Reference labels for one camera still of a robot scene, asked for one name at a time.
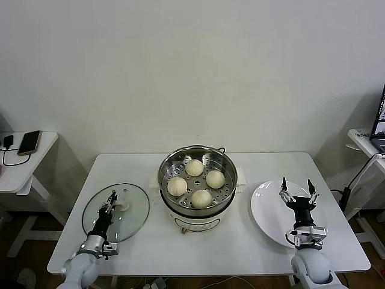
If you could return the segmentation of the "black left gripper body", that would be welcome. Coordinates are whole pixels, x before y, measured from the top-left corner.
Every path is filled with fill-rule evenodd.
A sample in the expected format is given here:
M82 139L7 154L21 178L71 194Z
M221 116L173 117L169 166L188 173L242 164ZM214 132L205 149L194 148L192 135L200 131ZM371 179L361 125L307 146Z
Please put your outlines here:
M89 235L98 235L100 237L106 237L107 230L112 224L112 211L106 212L105 210L98 211L98 219L96 220L93 229L87 234Z

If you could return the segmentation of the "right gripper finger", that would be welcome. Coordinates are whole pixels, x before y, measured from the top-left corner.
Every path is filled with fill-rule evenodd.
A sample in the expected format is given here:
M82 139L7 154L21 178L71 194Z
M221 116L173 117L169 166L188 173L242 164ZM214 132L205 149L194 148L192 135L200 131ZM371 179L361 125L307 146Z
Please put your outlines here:
M283 202L286 204L296 202L296 200L288 192L288 187L287 187L287 182L285 177L283 177L283 180L282 180L279 196L281 197Z
M308 185L309 194L310 194L309 204L316 206L316 200L317 200L319 194L316 192L316 188L312 184L310 179L307 180L307 185Z

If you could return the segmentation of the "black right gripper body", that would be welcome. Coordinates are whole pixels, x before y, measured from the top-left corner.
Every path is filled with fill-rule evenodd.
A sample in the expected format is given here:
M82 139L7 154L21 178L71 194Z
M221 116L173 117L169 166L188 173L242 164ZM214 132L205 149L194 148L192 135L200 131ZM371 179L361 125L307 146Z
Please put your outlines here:
M294 196L292 200L286 203L295 215L294 225L314 225L311 211L315 208L315 204L310 202L309 197Z

